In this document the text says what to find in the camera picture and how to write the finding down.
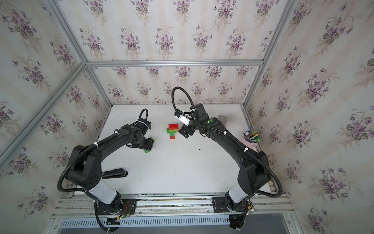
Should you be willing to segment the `green long lego brick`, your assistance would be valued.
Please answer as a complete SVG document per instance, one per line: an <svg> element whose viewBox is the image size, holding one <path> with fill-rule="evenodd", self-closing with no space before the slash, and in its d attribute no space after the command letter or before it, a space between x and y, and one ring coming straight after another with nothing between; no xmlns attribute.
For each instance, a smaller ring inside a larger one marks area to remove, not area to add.
<svg viewBox="0 0 374 234"><path fill-rule="evenodd" d="M176 131L172 131L172 132L167 131L167 134L169 134L169 136L171 136L171 137L175 136L175 133L176 133Z"/></svg>

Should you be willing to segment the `red long lego brick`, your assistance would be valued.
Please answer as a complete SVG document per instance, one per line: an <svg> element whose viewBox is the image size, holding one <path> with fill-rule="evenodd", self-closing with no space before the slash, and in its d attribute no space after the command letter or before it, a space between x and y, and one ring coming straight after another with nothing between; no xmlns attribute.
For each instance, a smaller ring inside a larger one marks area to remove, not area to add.
<svg viewBox="0 0 374 234"><path fill-rule="evenodd" d="M169 124L168 125L168 129L169 130L178 130L179 129L179 125L178 124Z"/></svg>

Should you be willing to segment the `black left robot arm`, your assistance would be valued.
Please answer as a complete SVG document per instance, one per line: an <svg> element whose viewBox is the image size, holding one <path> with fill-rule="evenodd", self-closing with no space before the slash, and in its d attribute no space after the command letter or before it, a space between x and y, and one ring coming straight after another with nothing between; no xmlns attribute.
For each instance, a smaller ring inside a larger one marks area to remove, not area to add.
<svg viewBox="0 0 374 234"><path fill-rule="evenodd" d="M57 181L57 189L63 193L83 192L95 201L114 205L120 194L102 178L103 161L123 146L151 151L154 140L146 135L152 129L147 119L137 118L114 130L113 134L87 146L76 146L69 162Z"/></svg>

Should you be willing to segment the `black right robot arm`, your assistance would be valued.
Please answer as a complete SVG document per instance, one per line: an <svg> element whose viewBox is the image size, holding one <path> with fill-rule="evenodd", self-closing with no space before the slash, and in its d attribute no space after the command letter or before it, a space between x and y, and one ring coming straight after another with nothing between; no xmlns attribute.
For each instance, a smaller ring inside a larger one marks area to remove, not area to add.
<svg viewBox="0 0 374 234"><path fill-rule="evenodd" d="M215 141L237 163L237 185L225 195L225 203L230 211L238 210L241 203L249 201L256 194L270 198L279 198L283 194L280 180L269 167L267 154L256 152L240 142L218 118L209 117L200 103L190 107L190 112L174 110L174 116L183 123L179 130L181 135L188 138L198 131Z"/></svg>

